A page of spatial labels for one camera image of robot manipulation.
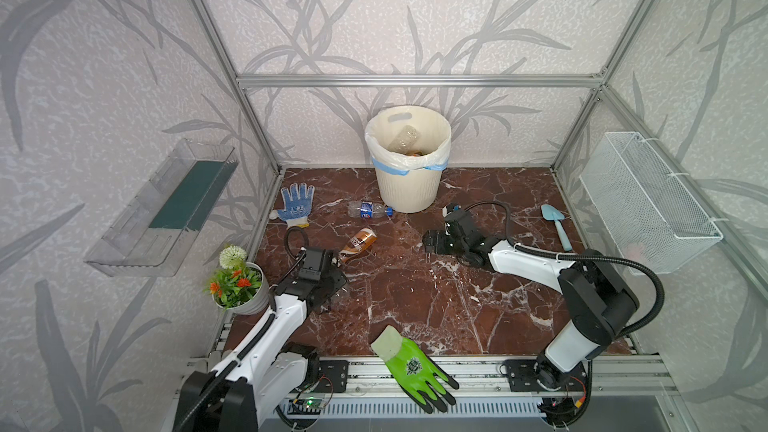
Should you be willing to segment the Nescafe bottle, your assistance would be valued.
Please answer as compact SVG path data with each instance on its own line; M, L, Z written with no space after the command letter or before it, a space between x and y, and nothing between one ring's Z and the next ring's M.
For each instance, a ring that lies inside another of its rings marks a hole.
M361 255L377 240L377 234L371 228L362 228L347 242L339 252L339 260L342 263Z

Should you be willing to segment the blue label bottle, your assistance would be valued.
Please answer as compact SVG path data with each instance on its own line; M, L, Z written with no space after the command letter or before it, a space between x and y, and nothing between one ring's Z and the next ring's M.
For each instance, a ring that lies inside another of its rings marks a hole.
M347 213L350 217L362 219L391 218L394 211L391 207L376 202L369 201L349 201L347 203Z

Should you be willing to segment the clear unlabelled plastic bottle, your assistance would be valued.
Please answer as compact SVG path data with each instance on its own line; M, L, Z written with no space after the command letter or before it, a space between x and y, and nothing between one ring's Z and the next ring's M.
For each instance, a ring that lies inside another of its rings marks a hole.
M392 153L409 155L416 151L415 145L420 138L420 132L411 125L404 126L387 146Z

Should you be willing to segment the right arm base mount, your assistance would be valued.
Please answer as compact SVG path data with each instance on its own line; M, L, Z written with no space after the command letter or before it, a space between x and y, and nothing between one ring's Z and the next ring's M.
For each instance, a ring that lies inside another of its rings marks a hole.
M589 366L578 363L570 372L538 359L508 359L500 367L511 392L577 392L589 382Z

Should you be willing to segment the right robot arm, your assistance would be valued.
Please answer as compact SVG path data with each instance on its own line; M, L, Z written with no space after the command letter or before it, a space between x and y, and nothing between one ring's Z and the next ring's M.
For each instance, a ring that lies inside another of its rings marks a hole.
M486 235L477 228L471 213L485 204L448 204L443 208L443 227L425 232L423 245L429 254L450 255L468 267L517 276L562 295L569 322L538 355L534 366L543 387L557 389L580 364L593 360L616 339L644 328L662 311L664 286L649 267L593 249L580 254L558 253L524 245L510 234L509 205L498 201L491 204L505 212L504 233ZM618 266L646 276L655 291L650 309L635 322L630 319L639 310L640 301L616 270Z

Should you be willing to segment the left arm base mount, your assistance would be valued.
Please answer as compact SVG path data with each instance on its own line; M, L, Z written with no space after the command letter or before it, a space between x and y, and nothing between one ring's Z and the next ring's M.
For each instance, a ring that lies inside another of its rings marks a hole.
M317 349L289 342L278 353L264 377L267 392L343 393L350 362L321 358Z

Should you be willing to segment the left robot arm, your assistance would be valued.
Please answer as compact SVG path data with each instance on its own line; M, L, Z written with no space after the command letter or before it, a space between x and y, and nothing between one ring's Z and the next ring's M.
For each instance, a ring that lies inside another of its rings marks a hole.
M175 431L257 431L291 392L317 381L319 360L312 347L291 344L293 333L347 283L337 253L304 245L268 295L268 306L234 350L210 371L194 372L183 383Z

